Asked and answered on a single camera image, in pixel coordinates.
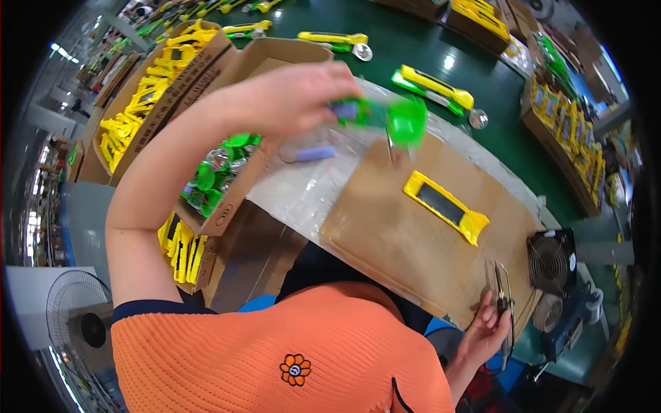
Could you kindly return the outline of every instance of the tape roll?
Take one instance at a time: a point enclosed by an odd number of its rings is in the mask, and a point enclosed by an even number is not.
[[[563,300],[557,295],[544,294],[533,313],[533,325],[543,332],[551,332],[563,312]]]

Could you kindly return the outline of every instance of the orange knit shirt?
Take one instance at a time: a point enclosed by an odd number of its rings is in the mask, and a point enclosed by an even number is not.
[[[433,346],[373,285],[253,313],[130,315],[111,332],[131,413],[454,412]]]

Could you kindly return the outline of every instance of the woman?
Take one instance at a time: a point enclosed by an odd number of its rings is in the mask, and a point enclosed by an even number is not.
[[[327,103],[361,95],[341,62],[279,69],[197,102],[133,162],[106,221],[112,346],[132,413],[453,412],[500,348],[509,313],[498,320],[488,292],[444,371],[421,334],[429,315],[311,245],[268,309],[182,303],[156,232],[209,150],[244,131],[335,123]]]

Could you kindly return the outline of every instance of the orange flower embroidery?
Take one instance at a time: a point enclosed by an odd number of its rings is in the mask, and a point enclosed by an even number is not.
[[[280,365],[282,370],[282,379],[292,386],[302,386],[305,383],[305,376],[310,374],[310,362],[303,358],[301,354],[285,356],[285,362]]]

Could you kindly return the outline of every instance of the woman's hand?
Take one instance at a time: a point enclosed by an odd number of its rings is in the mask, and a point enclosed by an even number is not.
[[[491,305],[491,290],[487,291],[471,326],[466,330],[457,349],[457,357],[477,367],[486,363],[500,350],[511,328],[510,309],[498,318],[498,310]]]
[[[219,111],[230,112],[237,132],[289,137],[337,122],[327,103],[359,96],[362,90],[346,63],[330,61],[283,67],[220,89],[208,99],[216,99]]]

